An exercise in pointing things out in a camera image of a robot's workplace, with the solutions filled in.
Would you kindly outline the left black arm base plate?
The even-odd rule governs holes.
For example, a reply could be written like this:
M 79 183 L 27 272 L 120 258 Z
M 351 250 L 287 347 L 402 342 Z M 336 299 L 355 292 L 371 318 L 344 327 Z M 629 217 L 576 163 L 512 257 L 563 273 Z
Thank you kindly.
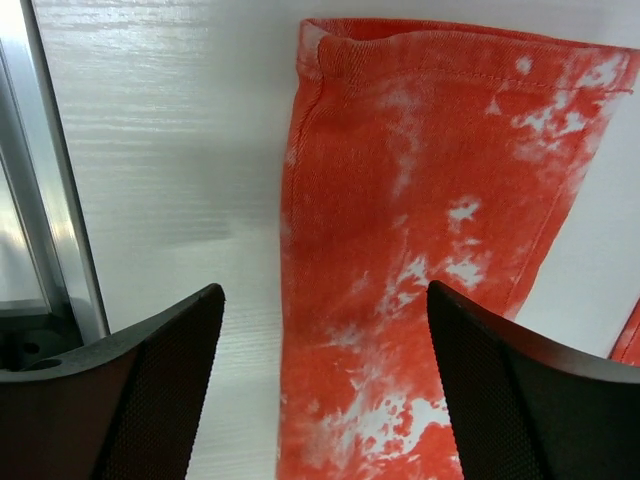
M 1 390 L 72 378 L 86 372 L 74 361 L 83 346 L 72 307 L 35 300 L 1 303 Z

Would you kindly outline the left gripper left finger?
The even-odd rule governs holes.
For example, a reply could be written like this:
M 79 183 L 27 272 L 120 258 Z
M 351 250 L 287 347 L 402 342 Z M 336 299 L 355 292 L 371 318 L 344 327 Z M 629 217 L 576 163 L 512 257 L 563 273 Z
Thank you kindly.
M 223 314 L 210 284 L 90 345 L 2 370 L 2 478 L 185 478 Z

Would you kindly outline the aluminium front rail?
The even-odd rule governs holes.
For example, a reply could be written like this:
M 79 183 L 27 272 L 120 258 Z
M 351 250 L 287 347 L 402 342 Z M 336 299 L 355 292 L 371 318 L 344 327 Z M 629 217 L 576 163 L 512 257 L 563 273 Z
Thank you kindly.
M 34 5 L 1 4 L 1 313 L 109 333 Z

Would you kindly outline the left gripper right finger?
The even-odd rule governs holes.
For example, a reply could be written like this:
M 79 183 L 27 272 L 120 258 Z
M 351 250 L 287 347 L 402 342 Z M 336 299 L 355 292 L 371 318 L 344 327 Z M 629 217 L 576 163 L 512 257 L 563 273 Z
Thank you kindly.
M 465 478 L 638 478 L 638 368 L 548 339 L 440 281 L 427 316 Z

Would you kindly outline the orange white tie-dye trousers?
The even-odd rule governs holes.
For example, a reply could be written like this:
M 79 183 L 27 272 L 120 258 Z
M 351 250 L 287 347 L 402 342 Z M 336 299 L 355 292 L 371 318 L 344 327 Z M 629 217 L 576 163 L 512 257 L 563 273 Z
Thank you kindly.
M 427 286 L 516 315 L 639 54 L 468 24 L 309 18 L 296 70 L 276 475 L 458 479 Z

